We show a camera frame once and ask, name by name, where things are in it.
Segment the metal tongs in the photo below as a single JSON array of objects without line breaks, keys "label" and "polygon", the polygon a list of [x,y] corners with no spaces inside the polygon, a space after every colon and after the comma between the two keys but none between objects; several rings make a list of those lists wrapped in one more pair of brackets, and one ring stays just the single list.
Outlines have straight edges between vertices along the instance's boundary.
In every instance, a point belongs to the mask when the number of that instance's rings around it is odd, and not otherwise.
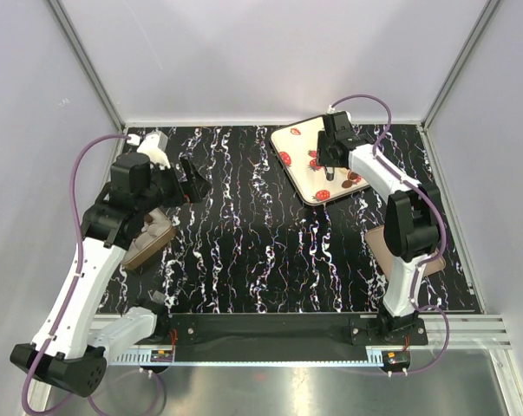
[{"label": "metal tongs", "polygon": [[325,168],[325,178],[328,181],[332,181],[334,179],[334,175],[335,175],[335,172],[334,172],[334,168],[333,167],[326,167]]}]

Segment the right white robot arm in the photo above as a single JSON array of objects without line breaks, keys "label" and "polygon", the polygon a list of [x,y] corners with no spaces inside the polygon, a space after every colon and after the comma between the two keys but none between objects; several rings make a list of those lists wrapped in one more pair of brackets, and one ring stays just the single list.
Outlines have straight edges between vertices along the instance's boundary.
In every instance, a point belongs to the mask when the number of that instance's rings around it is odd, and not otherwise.
[{"label": "right white robot arm", "polygon": [[326,169],[350,169],[386,201],[383,237],[392,270],[375,328],[383,341],[397,343],[415,326],[421,311],[416,298],[427,264],[445,249],[445,224],[437,208],[440,192],[412,179],[351,130],[321,130],[317,163]]}]

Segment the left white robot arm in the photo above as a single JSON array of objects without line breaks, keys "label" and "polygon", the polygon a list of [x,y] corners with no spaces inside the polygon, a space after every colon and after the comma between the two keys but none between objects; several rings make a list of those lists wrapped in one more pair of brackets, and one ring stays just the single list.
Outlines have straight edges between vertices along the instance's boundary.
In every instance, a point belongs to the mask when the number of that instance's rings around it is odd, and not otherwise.
[{"label": "left white robot arm", "polygon": [[137,239],[150,212],[199,203],[210,183],[186,157],[185,178],[144,153],[126,153],[110,166],[110,180],[77,222],[75,259],[49,316],[29,343],[13,347],[10,362],[31,379],[86,398],[107,366],[136,342],[163,342],[171,331],[167,306],[139,300],[99,334],[95,312],[111,276]]}]

